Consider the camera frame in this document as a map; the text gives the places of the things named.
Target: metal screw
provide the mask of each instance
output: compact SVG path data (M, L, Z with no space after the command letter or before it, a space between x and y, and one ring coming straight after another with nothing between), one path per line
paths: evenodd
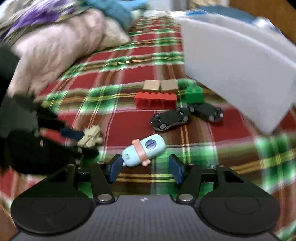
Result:
M193 200L193 196L190 194L181 194L178 198L183 202L190 202Z
M98 196L98 199L101 201L101 202L108 202L112 199L112 196L110 194L101 194Z

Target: toy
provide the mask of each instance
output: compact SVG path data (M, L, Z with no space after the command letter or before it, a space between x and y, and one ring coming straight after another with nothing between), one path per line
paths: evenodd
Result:
M220 107L215 107L208 103L190 104L188 108L193 115L210 122L221 121L224 115Z
M80 147L91 148L95 145L103 144L103 138L100 137L100 127L92 126L90 129L84 130L84 137L78 141L77 145Z
M172 79L172 80L162 80L160 82L160 86L161 86L161 91L163 93L175 93L178 94L178 84L177 84L177 80Z
M148 166L150 158L159 155L165 150L166 144L160 135L152 135L143 140L133 140L132 145L124 149L121 153L123 158L123 166L135 167L142 163Z
M147 110L170 110L177 105L175 94L138 92L135 96L135 105L138 109Z
M187 87L185 90L185 100L187 104L203 103L204 97L202 88L200 86Z
M143 92L158 92L160 82L159 80L146 80L143 86Z
M156 113L150 119L153 129L156 131L165 131L173 126L187 124L190 111L187 108L178 107L175 110L169 110L162 114Z

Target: beige toy figure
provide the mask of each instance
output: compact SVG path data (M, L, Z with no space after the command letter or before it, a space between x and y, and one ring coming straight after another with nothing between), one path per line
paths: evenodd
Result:
M100 127L92 126L90 129L84 130L84 137L78 141L77 145L80 147L91 148L95 145L102 145L103 138L100 137Z

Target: red plaid fabric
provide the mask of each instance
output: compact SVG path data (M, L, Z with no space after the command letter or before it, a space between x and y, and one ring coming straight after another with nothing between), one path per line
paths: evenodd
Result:
M167 144L165 153L153 158L148 167L123 168L112 185L115 195L177 194L168 170L170 154L176 154L184 163L195 162L204 168L223 164L278 200L281 217L275 234L282 240L292 240L289 238L295 235L296 224L296 108L288 112L272 136L263 136L236 108L187 78L179 26L171 19L140 19L129 35L131 42L125 46L76 62L38 97L43 106L58 113L72 128L101 127L104 145L99 148L98 157L84 160L83 165L108 162L131 145L133 139L156 133L149 122L155 111L135 108L134 96L145 80L177 79L177 105L182 107L187 106L186 87L200 85L205 102L224 110L223 121L211 124L192 116L187 125L157 132ZM46 131L45 135L60 143L69 141L53 131ZM1 196L11 202L41 178L24 177L9 170L0 180ZM79 189L92 196L89 183L81 183ZM204 184L201 193L212 189L211 184Z

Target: light blue toy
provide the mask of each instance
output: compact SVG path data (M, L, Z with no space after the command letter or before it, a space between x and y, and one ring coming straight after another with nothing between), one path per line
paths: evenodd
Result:
M124 167L135 167L140 163L143 166L147 166L151 162L150 158L162 153L166 147L163 138L157 134L146 137L141 141L139 139L133 140L132 143L133 145L127 147L121 153ZM139 151L140 144L145 153L141 152L141 148Z

